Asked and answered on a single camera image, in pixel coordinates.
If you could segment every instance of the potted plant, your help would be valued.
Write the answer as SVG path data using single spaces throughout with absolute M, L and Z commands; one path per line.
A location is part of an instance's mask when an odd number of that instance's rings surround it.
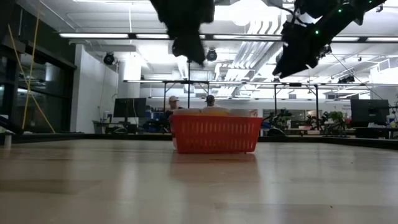
M 332 111 L 328 115 L 335 123 L 344 122 L 344 115 L 341 111 Z

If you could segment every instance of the metal frame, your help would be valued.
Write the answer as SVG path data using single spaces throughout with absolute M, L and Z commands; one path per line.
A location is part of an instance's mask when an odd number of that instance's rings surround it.
M 137 80 L 137 81 L 128 81 L 128 80 L 124 80 L 124 82 L 135 82 L 135 83 L 139 83 L 139 82 L 146 82 L 147 80 Z M 207 84 L 207 91 L 206 93 L 209 94 L 210 92 L 210 84 L 212 83 L 217 83 L 217 82 L 213 82 L 213 81 L 192 81 L 190 79 L 190 63 L 188 66 L 188 80 L 164 80 L 164 81 L 160 81 L 161 83 L 164 83 L 164 113 L 165 113 L 165 107 L 166 107 L 166 93 L 176 84 L 176 83 L 181 83 L 181 84 L 188 84 L 188 108 L 190 107 L 190 85 L 194 84 L 194 83 L 198 83 L 200 84 L 200 86 L 204 89 L 204 87 L 201 84 Z M 168 83 L 173 83 L 173 85 L 169 88 L 166 89 L 166 84 Z M 250 84 L 251 82 L 228 82 L 229 85 L 233 85 L 233 84 L 239 84 L 239 85 L 243 85 L 243 84 Z M 396 84 L 337 84 L 337 83 L 256 83 L 257 85 L 273 85 L 274 86 L 274 104 L 275 104 L 275 114 L 277 114 L 277 94 L 281 91 L 281 89 L 279 91 L 277 91 L 277 86 L 282 85 L 282 86 L 290 86 L 290 87 L 301 87 L 301 86 L 305 86 L 307 87 L 314 95 L 315 95 L 315 104 L 316 104 L 316 111 L 317 111 L 317 129 L 319 130 L 319 97 L 318 97 L 318 89 L 319 86 L 398 86 Z M 310 89 L 310 86 L 314 86 L 315 87 L 315 92 L 313 90 Z

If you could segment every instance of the computer monitor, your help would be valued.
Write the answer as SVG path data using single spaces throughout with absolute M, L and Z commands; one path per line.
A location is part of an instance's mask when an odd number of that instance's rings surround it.
M 124 118 L 145 118 L 146 98 L 118 98 L 114 102 L 113 117 Z
M 389 114 L 388 100 L 351 100 L 353 127 L 367 127 L 369 123 L 385 125 Z

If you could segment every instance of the white wall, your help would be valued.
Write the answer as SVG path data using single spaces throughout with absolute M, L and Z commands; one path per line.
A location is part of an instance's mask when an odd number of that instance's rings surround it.
M 104 111 L 113 113 L 118 74 L 91 56 L 83 45 L 76 45 L 73 78 L 71 131 L 94 133 L 93 120 Z

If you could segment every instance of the cable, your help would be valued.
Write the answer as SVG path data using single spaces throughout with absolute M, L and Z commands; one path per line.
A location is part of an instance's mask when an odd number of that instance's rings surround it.
M 377 97 L 379 97 L 381 100 L 384 100 L 381 96 L 379 96 L 377 93 L 375 93 L 373 90 L 372 90 L 372 88 L 370 88 L 370 87 L 368 87 L 365 83 L 363 83 L 360 79 L 358 79 L 355 75 L 354 75 L 354 73 L 353 72 L 351 72 L 344 64 L 343 64 L 343 62 L 341 62 L 337 57 L 336 57 L 336 55 L 334 55 L 333 53 L 331 53 L 333 56 L 334 56 L 334 58 L 355 78 L 355 79 L 357 79 L 362 85 L 364 85 L 370 92 L 372 92 L 373 94 L 375 94 Z M 388 105 L 392 108 L 392 113 L 394 114 L 394 116 L 395 116 L 395 119 L 396 119 L 396 121 L 397 121 L 397 115 L 396 115 L 396 111 L 394 111 L 394 108 L 393 108 L 393 106 L 391 106 L 391 104 L 388 102 Z
M 22 129 L 25 129 L 27 106 L 29 103 L 30 81 L 32 79 L 32 71 L 33 71 L 33 65 L 34 65 L 34 59 L 35 59 L 37 31 L 39 29 L 39 17 L 40 17 L 40 1 L 38 1 L 38 3 L 37 3 L 37 18 L 36 18 L 36 28 L 35 28 L 35 35 L 34 35 L 34 42 L 33 42 L 32 63 L 30 63 L 29 81 L 27 82 L 27 94 L 26 94 L 25 109 L 24 109 L 24 119 L 22 120 Z
M 104 78 L 102 79 L 101 99 L 99 100 L 99 106 L 98 106 L 98 109 L 99 109 L 98 113 L 99 113 L 99 120 L 100 121 L 101 121 L 101 105 L 102 105 L 102 98 L 103 98 L 103 95 L 104 95 L 105 76 L 106 76 L 106 69 L 107 69 L 107 66 L 106 65 L 104 65 L 104 66 L 105 66 L 105 70 L 104 70 Z
M 137 116 L 135 104 L 136 104 L 136 103 L 135 103 L 135 98 L 133 98 L 133 99 L 132 99 L 132 109 L 134 110 L 134 115 Z M 137 117 L 134 117 L 134 120 L 136 121 L 136 125 L 137 125 L 137 127 L 138 127 L 138 120 L 137 120 Z
M 116 83 L 115 83 L 114 94 L 112 95 L 112 102 L 115 102 L 115 100 L 113 99 L 114 97 L 118 97 L 118 89 L 119 89 L 119 62 L 116 63 Z
M 28 82 L 27 82 L 27 79 L 26 79 L 26 75 L 25 75 L 25 72 L 24 72 L 24 68 L 22 68 L 21 61 L 19 60 L 19 56 L 18 56 L 18 52 L 17 52 L 17 48 L 16 48 L 16 45 L 15 45 L 14 38 L 13 38 L 13 35 L 12 35 L 12 31 L 11 31 L 10 24 L 8 24 L 8 32 L 10 33 L 11 42 L 12 42 L 12 47 L 14 48 L 14 52 L 15 52 L 15 55 L 16 55 L 16 58 L 17 58 L 17 62 L 18 62 L 19 69 L 21 70 L 22 75 L 24 76 L 25 84 L 28 85 Z M 47 122 L 47 124 L 50 126 L 52 132 L 55 134 L 55 131 L 54 131 L 53 127 L 51 126 L 51 124 L 50 124 L 50 122 L 48 121 L 47 117 L 44 115 L 44 113 L 43 113 L 42 109 L 40 108 L 40 106 L 39 106 L 39 104 L 38 104 L 38 102 L 37 102 L 35 96 L 34 96 L 31 92 L 29 92 L 29 91 L 27 92 L 27 94 L 28 94 L 28 95 L 29 95 L 29 94 L 31 95 L 33 101 L 35 102 L 35 104 L 36 104 L 36 106 L 37 106 L 37 109 L 38 109 L 38 110 L 40 111 L 40 113 L 43 115 L 44 120 L 45 120 L 45 121 Z
M 309 23 L 307 23 L 307 22 L 303 22 L 300 18 L 298 18 L 297 16 L 296 16 L 296 12 L 297 12 L 297 9 L 294 9 L 294 11 L 292 11 L 292 10 L 290 10 L 290 9 L 287 9 L 287 8 L 285 8 L 285 7 L 281 7 L 281 6 L 277 6 L 277 5 L 275 5 L 275 4 L 270 4 L 271 6 L 274 6 L 274 7 L 277 7 L 278 9 L 281 9 L 281 10 L 284 10 L 284 11 L 287 11 L 288 13 L 290 13 L 292 16 L 293 16 L 293 19 L 292 19 L 292 23 L 294 24 L 294 21 L 298 21 L 299 23 L 301 23 L 301 24 L 304 24 L 304 25 L 306 25 L 306 26 L 309 26 L 310 24 Z

